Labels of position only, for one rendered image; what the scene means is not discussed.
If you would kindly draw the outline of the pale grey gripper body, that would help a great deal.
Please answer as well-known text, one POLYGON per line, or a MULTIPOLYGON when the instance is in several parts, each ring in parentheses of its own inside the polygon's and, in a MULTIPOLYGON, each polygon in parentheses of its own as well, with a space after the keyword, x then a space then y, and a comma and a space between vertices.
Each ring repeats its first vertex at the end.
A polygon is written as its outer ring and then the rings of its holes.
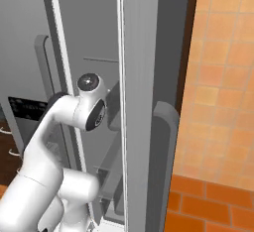
POLYGON ((107 125, 111 131, 120 130, 120 85, 119 82, 109 90, 106 96, 107 125))

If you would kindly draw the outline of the plain grey fridge door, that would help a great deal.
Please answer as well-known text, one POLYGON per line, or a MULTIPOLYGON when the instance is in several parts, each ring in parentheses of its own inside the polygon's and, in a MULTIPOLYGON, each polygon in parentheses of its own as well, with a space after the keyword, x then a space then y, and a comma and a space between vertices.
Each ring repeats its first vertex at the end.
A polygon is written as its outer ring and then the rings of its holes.
POLYGON ((119 0, 125 232, 145 232, 152 117, 181 117, 196 0, 119 0))

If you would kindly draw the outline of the grey fridge door shelf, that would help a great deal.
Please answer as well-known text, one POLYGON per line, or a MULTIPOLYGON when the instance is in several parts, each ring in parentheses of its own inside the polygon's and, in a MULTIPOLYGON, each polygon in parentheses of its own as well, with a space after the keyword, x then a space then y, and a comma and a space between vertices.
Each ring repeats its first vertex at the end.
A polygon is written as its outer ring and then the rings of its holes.
POLYGON ((105 220, 124 224, 121 134, 118 133, 99 167, 95 167, 100 190, 98 200, 105 220))

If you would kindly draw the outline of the grey fridge body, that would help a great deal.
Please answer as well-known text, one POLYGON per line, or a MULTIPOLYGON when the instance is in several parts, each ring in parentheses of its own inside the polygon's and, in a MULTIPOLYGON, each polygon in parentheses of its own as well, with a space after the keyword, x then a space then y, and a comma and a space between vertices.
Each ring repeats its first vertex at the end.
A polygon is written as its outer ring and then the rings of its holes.
MULTIPOLYGON (((99 75, 109 90, 120 80, 119 0, 52 0, 58 45, 62 57, 67 91, 78 96, 77 82, 86 73, 99 75)), ((111 131, 107 125, 107 103, 100 125, 86 132, 74 130, 81 168, 96 175, 120 130, 111 131)), ((105 220, 96 197, 88 204, 90 216, 96 223, 105 220)))

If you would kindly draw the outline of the grey fridge door with dispenser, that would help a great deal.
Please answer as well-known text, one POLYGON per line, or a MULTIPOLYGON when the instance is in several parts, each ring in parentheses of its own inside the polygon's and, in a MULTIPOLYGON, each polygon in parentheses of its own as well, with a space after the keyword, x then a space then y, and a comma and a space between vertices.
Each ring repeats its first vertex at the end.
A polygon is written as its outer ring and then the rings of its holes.
POLYGON ((0 0, 0 104, 19 151, 36 122, 17 117, 9 99, 49 100, 34 49, 37 35, 49 37, 46 49, 55 93, 67 91, 51 6, 51 0, 0 0))

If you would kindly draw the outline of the dark wooden cupboard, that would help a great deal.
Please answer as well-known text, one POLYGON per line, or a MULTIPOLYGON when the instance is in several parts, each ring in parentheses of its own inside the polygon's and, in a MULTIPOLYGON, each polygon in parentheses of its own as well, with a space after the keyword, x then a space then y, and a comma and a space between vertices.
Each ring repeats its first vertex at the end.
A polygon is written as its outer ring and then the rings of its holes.
MULTIPOLYGON (((9 125, 0 113, 0 128, 3 127, 5 131, 10 131, 9 125)), ((22 161, 19 157, 9 155, 9 150, 19 153, 16 147, 13 136, 10 134, 3 134, 0 132, 0 184, 9 185, 17 169, 21 166, 22 161)))

